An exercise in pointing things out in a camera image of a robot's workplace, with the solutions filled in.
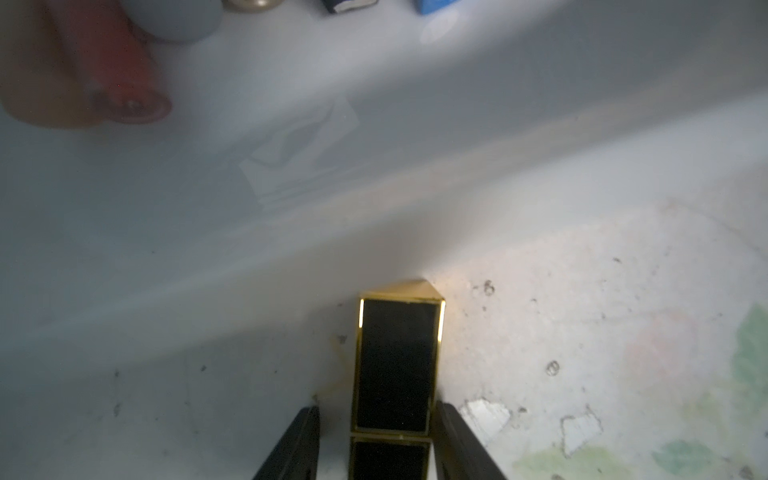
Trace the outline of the gold lipstick tube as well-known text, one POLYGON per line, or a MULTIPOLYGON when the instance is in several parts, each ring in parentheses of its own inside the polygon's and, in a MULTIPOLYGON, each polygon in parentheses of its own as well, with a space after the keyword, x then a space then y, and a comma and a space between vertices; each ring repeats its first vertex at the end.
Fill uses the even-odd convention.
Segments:
POLYGON ((284 0, 224 0, 226 6, 243 13, 261 13, 281 5, 284 0))

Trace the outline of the black round lipstick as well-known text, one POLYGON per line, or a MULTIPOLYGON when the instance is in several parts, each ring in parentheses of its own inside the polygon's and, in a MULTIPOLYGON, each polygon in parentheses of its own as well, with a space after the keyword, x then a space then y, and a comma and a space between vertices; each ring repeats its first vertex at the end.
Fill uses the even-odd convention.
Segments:
POLYGON ((323 6, 330 14, 342 14, 368 8, 377 3, 378 0, 322 0, 323 6))

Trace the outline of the silver lipstick tube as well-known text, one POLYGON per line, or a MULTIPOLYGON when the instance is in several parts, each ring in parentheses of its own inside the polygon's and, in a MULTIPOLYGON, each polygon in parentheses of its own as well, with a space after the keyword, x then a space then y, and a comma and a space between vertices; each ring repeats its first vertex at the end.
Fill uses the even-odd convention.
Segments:
POLYGON ((220 0, 120 0, 127 17, 145 33, 169 42, 194 42, 220 25, 220 0))

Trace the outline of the beige lip gloss tube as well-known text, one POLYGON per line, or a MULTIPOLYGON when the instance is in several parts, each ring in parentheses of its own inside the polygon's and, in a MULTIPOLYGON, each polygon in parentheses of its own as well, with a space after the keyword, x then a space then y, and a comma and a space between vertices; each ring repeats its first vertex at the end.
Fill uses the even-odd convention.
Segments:
POLYGON ((37 127, 83 129, 101 122, 43 1, 1 3, 1 105, 37 127))

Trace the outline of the pink lip gloss tube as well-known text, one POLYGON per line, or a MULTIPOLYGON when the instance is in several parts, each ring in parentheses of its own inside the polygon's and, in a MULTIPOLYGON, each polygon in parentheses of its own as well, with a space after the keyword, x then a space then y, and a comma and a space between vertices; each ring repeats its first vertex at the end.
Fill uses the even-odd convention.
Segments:
POLYGON ((159 75, 117 1, 48 1, 90 108, 123 124, 148 124, 172 110, 159 75))

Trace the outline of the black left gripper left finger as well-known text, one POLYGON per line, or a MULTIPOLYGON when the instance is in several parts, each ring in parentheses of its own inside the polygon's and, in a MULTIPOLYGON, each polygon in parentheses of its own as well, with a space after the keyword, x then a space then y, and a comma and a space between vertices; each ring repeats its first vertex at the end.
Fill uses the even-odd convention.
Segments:
POLYGON ((320 446, 320 409, 301 409, 254 480, 315 480, 320 446))

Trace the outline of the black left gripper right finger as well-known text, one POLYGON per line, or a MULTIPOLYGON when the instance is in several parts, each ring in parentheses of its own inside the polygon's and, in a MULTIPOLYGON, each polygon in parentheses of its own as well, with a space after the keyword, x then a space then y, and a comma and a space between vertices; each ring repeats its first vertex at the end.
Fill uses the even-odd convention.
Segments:
POLYGON ((436 402, 431 414, 430 438, 439 480, 506 479, 453 405, 436 402))

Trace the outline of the pink blue gradient lipstick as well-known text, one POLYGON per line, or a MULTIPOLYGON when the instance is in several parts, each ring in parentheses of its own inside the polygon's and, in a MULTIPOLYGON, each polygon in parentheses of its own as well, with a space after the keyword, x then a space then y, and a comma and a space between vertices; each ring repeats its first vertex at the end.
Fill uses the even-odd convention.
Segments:
POLYGON ((415 4, 420 15, 429 15, 455 2, 456 0, 416 0, 415 4))

